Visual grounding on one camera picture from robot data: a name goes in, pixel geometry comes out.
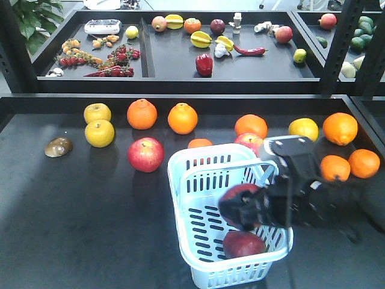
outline red bell pepper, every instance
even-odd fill
[[[214,61],[212,57],[207,54],[201,54],[195,59],[196,68],[201,76],[209,76],[212,74],[212,67],[214,65]]]

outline starfruit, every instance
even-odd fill
[[[203,31],[196,31],[191,34],[191,43],[198,48],[207,48],[211,44],[211,37]]]
[[[178,14],[169,14],[165,17],[167,22],[167,28],[179,29],[183,27],[183,18]]]
[[[233,50],[234,42],[232,42],[232,40],[228,39],[226,36],[219,36],[215,42],[222,43],[229,52]]]

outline red chili pepper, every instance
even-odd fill
[[[209,54],[204,53],[195,59],[195,65],[198,73],[201,74],[201,76],[209,76],[212,74],[214,61]]]
[[[113,67],[110,67],[110,68],[107,68],[107,69],[104,69],[104,70],[100,70],[98,72],[90,73],[90,74],[87,74],[87,75],[84,75],[84,76],[100,76],[100,74],[103,74],[105,72],[111,72],[113,69],[116,69],[116,68],[121,69],[122,67],[119,66],[119,65],[116,65],[116,66],[113,66]]]
[[[238,52],[242,55],[262,55],[265,53],[265,51],[267,51],[267,49],[265,49],[263,47],[258,47],[258,48],[254,48],[254,49],[241,49],[238,46],[236,46],[235,44],[233,45],[233,47],[234,47],[236,52]]]

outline white plastic basket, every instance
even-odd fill
[[[265,253],[234,259],[223,253],[222,240],[235,228],[220,216],[219,198],[243,182],[269,184],[278,174],[273,162],[261,161],[249,148],[231,143],[176,152],[167,170],[180,252],[199,288],[261,280],[273,261],[291,250],[292,229],[261,226],[255,233],[265,242]]]

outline pear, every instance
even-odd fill
[[[295,63],[304,63],[306,60],[306,50],[299,48],[294,52],[293,56]]]

